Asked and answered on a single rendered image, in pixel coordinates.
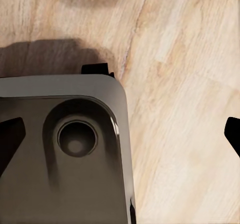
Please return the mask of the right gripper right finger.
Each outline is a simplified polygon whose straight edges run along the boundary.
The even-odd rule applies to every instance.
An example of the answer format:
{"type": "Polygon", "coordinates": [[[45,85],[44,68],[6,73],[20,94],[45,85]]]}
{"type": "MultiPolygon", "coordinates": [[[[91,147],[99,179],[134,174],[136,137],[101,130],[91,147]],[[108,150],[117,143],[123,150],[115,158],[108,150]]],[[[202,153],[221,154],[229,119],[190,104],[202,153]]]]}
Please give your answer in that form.
{"type": "Polygon", "coordinates": [[[240,156],[240,118],[229,117],[224,134],[234,150],[240,156]]]}

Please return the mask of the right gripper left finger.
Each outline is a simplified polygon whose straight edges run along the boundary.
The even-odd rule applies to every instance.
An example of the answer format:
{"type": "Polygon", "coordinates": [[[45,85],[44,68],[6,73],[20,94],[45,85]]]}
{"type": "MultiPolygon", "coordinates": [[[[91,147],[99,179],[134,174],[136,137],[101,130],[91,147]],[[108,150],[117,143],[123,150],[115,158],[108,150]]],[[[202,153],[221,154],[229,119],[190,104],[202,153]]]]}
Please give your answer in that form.
{"type": "Polygon", "coordinates": [[[0,122],[0,177],[26,137],[22,117],[0,122]]]}

